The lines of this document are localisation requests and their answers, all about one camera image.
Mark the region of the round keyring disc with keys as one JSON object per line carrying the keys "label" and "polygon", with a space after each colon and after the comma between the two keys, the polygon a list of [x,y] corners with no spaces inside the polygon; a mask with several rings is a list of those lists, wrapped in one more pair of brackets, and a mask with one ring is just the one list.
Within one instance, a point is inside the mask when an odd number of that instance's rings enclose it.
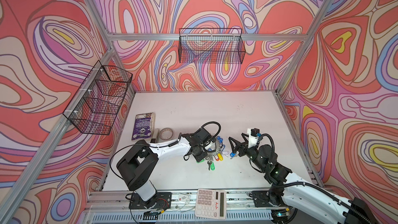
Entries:
{"label": "round keyring disc with keys", "polygon": [[223,138],[220,136],[216,136],[215,138],[212,139],[206,146],[205,146],[205,151],[207,152],[207,155],[200,161],[206,162],[207,163],[207,168],[209,171],[214,171],[215,170],[215,165],[214,161],[219,161],[221,160],[221,153],[223,149]]}

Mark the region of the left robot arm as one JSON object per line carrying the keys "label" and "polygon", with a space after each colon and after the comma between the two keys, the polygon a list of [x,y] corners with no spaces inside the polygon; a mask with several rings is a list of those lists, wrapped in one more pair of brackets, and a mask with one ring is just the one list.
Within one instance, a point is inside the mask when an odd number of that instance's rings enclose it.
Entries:
{"label": "left robot arm", "polygon": [[220,132],[221,124],[210,121],[193,133],[181,133],[177,139],[160,144],[139,140],[115,152],[118,154],[128,149],[117,162],[117,171],[111,171],[125,182],[129,191],[144,202],[149,202],[158,193],[149,180],[158,162],[174,157],[182,157],[187,161],[193,157],[197,163],[207,160],[212,164],[213,156],[221,153],[221,144],[217,140]]}

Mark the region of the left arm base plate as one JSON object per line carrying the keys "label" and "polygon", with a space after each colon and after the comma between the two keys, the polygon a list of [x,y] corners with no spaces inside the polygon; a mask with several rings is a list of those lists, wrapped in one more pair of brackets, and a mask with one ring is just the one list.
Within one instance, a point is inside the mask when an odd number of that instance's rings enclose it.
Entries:
{"label": "left arm base plate", "polygon": [[172,193],[158,192],[149,200],[144,201],[137,193],[129,193],[125,196],[129,202],[129,209],[160,209],[166,210],[170,208]]}

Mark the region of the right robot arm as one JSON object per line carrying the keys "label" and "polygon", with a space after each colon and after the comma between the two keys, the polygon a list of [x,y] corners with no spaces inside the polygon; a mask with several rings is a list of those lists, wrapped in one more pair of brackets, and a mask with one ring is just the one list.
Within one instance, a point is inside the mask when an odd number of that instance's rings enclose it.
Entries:
{"label": "right robot arm", "polygon": [[267,134],[242,134],[243,142],[230,137],[232,152],[247,156],[252,168],[270,184],[263,201],[272,206],[289,206],[324,224],[376,224],[370,207],[361,199],[352,200],[310,183],[277,161],[275,142]]}

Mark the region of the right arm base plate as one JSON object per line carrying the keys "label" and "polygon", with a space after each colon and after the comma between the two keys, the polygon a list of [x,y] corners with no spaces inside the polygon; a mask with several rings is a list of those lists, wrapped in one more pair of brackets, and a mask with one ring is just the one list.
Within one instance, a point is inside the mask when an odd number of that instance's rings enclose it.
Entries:
{"label": "right arm base plate", "polygon": [[255,207],[291,207],[283,201],[283,195],[284,191],[279,188],[255,190],[249,193],[249,197],[253,199]]}

